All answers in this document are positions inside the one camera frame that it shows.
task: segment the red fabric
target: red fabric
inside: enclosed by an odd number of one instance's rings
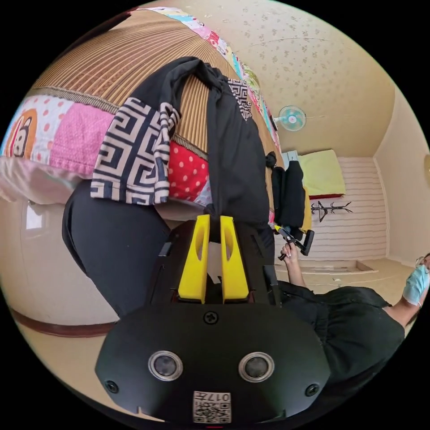
[[[170,197],[194,201],[208,179],[207,161],[172,140],[168,179]]]
[[[309,196],[309,200],[319,200],[322,198],[339,198],[342,196],[343,194],[321,194],[319,196]]]

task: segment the black shirt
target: black shirt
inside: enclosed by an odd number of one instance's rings
[[[353,396],[377,374],[404,340],[404,328],[374,290],[340,287],[325,294],[278,281],[283,307],[308,322],[320,338],[331,375],[315,402],[287,421],[313,421]]]

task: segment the blue face mask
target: blue face mask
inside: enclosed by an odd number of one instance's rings
[[[420,298],[426,288],[429,287],[430,274],[424,264],[418,266],[406,280],[406,287],[403,290],[403,297],[410,304],[422,305]]]

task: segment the qr code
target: qr code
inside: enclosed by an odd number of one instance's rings
[[[193,397],[193,421],[204,424],[232,422],[230,393],[195,391]]]

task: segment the person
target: person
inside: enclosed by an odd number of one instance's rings
[[[307,410],[288,418],[295,426],[331,411],[357,393],[396,352],[427,295],[430,253],[408,277],[399,301],[390,305],[367,287],[340,287],[315,294],[306,287],[294,244],[282,252],[288,282],[278,281],[282,306],[310,324],[326,354],[331,375]]]
[[[154,206],[92,198],[90,189],[91,180],[80,182],[67,201],[63,242],[121,319],[145,304],[152,268],[171,230]],[[258,233],[273,261],[271,227]]]

